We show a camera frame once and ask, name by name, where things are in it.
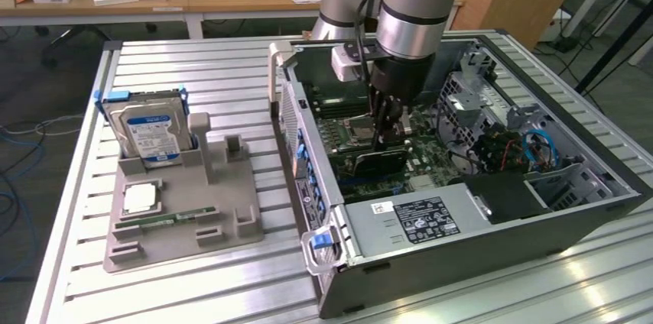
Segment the slotted metal table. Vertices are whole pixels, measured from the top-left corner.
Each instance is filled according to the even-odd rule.
[[[650,155],[514,39],[494,31],[452,34],[478,33],[653,184]],[[299,39],[106,44],[94,89],[152,91],[183,84],[191,112],[209,113],[209,141],[236,131],[241,134],[252,153],[265,239],[125,273],[101,269],[118,145],[90,97],[28,322],[653,322],[650,202],[560,254],[352,315],[317,318],[265,99],[267,47],[272,41]],[[500,66],[495,72],[496,83],[515,103],[532,102],[511,74]]]

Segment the blue network cable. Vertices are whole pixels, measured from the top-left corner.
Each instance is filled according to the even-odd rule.
[[[548,147],[551,148],[552,161],[555,163],[555,166],[558,166],[558,164],[559,164],[559,155],[558,155],[558,151],[555,150],[555,145],[552,144],[552,140],[551,140],[551,137],[548,136],[548,134],[543,130],[540,130],[540,129],[532,129],[532,130],[527,131],[523,134],[523,138],[520,139],[520,147],[524,149],[523,154],[526,155],[526,157],[528,158],[528,160],[531,160],[534,163],[538,162],[536,159],[534,158],[532,153],[530,152],[530,149],[528,149],[528,140],[527,140],[528,134],[538,135],[547,142]]]
[[[1,174],[2,179],[6,181],[6,184],[10,188],[12,193],[0,192],[0,196],[6,197],[10,201],[13,201],[17,204],[16,208],[18,209],[18,211],[16,211],[16,213],[22,212],[25,222],[28,223],[29,235],[32,236],[32,251],[28,254],[28,256],[21,260],[21,262],[9,270],[9,272],[6,272],[4,275],[0,276],[0,282],[2,282],[17,271],[20,271],[29,264],[30,261],[33,261],[36,255],[37,255],[37,233],[36,233],[36,229],[33,227],[32,213],[29,212],[26,205],[22,203],[18,196],[16,195],[14,187],[12,186],[10,181],[13,181],[18,177],[21,177],[41,162],[44,149],[42,149],[42,146],[40,144],[32,143],[32,142],[16,141],[16,140],[10,139],[9,137],[6,137],[1,133],[0,133],[0,138],[4,139],[6,142],[16,144],[18,146],[34,147],[37,149],[37,152],[38,152],[38,155],[37,155],[34,161],[32,162],[32,164],[29,166],[26,166],[16,175],[13,175],[12,177],[8,177],[4,173]],[[8,229],[10,228],[12,225],[13,225],[13,223],[9,224],[9,226],[6,227],[6,230],[4,232],[8,231]]]
[[[1,133],[0,133],[0,138],[4,139],[6,142],[9,142],[12,144],[17,144],[18,146],[34,147],[37,149],[37,151],[38,151],[37,158],[32,162],[32,164],[29,166],[26,166],[16,175],[13,175],[12,177],[8,177],[8,179],[10,181],[13,181],[18,177],[21,177],[24,174],[26,174],[29,172],[29,170],[41,162],[41,160],[42,160],[42,154],[44,154],[44,149],[42,149],[42,146],[40,144],[32,143],[32,142],[20,142],[20,141],[16,141],[16,140],[10,139],[9,137],[6,137]]]
[[[13,194],[9,194],[9,193],[1,193],[1,194],[4,196],[8,196],[9,198],[12,198],[18,203],[20,209],[22,209],[24,219],[25,219],[25,221],[28,223],[28,227],[29,227],[29,235],[32,236],[32,252],[22,259],[22,261],[18,263],[18,265],[16,265],[6,274],[0,276],[0,282],[2,282],[17,271],[20,271],[25,267],[25,265],[28,265],[28,263],[33,260],[33,258],[37,255],[37,232],[36,232],[36,229],[33,228],[32,213],[29,212],[28,207],[24,205],[24,203],[18,197],[16,197]]]

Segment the hard drive label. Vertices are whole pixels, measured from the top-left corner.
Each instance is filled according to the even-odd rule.
[[[168,115],[130,118],[126,124],[140,158],[146,161],[164,161],[179,156],[176,136],[167,131],[172,125]]]
[[[414,244],[460,233],[438,196],[395,205],[395,213],[408,241]]]

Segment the blue latch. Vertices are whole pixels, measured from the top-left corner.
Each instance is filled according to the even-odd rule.
[[[128,91],[110,91],[105,96],[105,100],[108,102],[120,102],[129,100],[129,96],[132,95]]]
[[[300,144],[297,149],[296,149],[296,158],[304,157],[304,150],[305,150],[305,146],[303,144]]]
[[[313,250],[329,248],[332,244],[333,244],[333,240],[328,233],[315,235],[312,238],[309,238],[309,245],[313,247]]]
[[[94,99],[94,107],[97,108],[97,111],[104,117],[104,120],[109,121],[109,118],[105,116],[104,113],[104,108],[101,107],[101,91],[98,89],[93,91],[93,99]]]

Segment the motherboard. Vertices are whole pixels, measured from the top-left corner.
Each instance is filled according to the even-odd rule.
[[[344,202],[396,196],[451,183],[460,170],[434,136],[428,109],[415,110],[398,127],[386,149],[371,151],[374,122],[368,115],[317,119],[317,130]]]

